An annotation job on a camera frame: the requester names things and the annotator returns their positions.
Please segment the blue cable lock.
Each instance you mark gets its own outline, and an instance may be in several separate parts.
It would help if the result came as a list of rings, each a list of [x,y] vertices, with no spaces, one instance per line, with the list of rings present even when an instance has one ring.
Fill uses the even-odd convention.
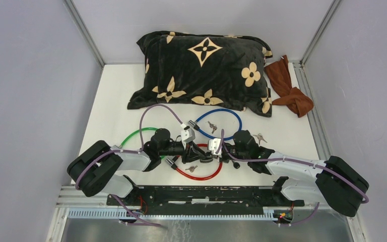
[[[212,130],[210,129],[207,121],[210,121],[217,126],[217,130],[214,134],[211,134]],[[194,118],[189,122],[193,124],[193,129],[195,131],[209,139],[219,138],[220,135],[218,133],[220,132],[220,129],[224,129],[224,141],[232,140],[234,134],[237,131],[241,131],[243,128],[243,122],[240,115],[237,112],[226,108],[217,108],[206,111],[199,117]]]

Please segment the green cable lock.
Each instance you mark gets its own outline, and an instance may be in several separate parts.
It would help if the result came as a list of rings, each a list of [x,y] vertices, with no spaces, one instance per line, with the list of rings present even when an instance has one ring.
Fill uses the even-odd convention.
[[[131,138],[133,138],[135,135],[137,135],[137,134],[140,135],[143,131],[157,131],[157,130],[158,130],[157,128],[153,128],[153,127],[146,127],[146,128],[142,128],[142,129],[136,130],[136,131],[132,132],[130,135],[128,135],[128,136],[121,142],[121,144],[119,145],[119,149],[120,149],[121,151],[124,151],[124,153],[140,154],[141,151],[135,150],[135,151],[130,151],[130,152],[128,152],[128,150],[124,150],[123,147],[124,147],[124,145],[125,145]]]

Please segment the black padlock key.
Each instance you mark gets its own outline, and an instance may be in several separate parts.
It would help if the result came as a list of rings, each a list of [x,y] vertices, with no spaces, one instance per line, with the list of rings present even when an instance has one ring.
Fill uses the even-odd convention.
[[[240,168],[240,164],[238,162],[233,162],[233,167],[235,169],[239,169]]]

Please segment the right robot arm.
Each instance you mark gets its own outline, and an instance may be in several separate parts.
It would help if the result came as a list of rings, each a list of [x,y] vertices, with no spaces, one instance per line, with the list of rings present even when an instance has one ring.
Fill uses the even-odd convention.
[[[289,201],[325,203],[336,212],[354,217],[369,202],[369,183],[345,160],[302,159],[259,145],[247,130],[233,135],[233,144],[223,137],[208,141],[208,150],[224,160],[245,162],[257,173],[278,176],[271,200],[278,206]]]

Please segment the red cable lock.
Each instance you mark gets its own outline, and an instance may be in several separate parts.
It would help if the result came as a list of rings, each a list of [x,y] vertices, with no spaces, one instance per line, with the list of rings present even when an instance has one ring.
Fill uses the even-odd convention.
[[[213,172],[210,172],[207,175],[200,175],[200,176],[198,176],[198,175],[194,174],[195,171],[194,172],[189,172],[188,170],[185,170],[186,168],[189,168],[190,166],[186,167],[186,168],[180,168],[176,164],[177,161],[174,162],[171,159],[174,156],[181,156],[183,154],[184,150],[185,150],[185,148],[180,148],[179,146],[171,146],[170,149],[169,149],[169,152],[167,151],[167,152],[164,152],[164,153],[160,153],[159,157],[162,160],[165,160],[167,162],[167,164],[170,166],[171,169],[173,169],[178,174],[180,174],[183,177],[185,177],[187,179],[190,179],[190,180],[201,181],[201,182],[207,181],[207,180],[211,180],[211,179],[215,178],[222,171],[222,168],[223,168],[223,163],[222,162],[217,162],[216,169],[213,170]]]

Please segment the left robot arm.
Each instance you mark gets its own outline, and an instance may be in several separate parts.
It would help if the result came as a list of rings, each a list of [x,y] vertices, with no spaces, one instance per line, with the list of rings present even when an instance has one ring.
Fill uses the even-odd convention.
[[[157,129],[141,151],[124,150],[99,140],[68,165],[67,174],[86,197],[106,190],[119,196],[126,205],[132,205],[139,197],[134,183],[115,173],[120,170],[151,171],[161,164],[162,157],[174,170],[178,170],[175,162],[179,158],[185,163],[212,161],[213,153],[202,149],[194,139],[190,129],[183,130],[179,141],[172,139],[167,129]]]

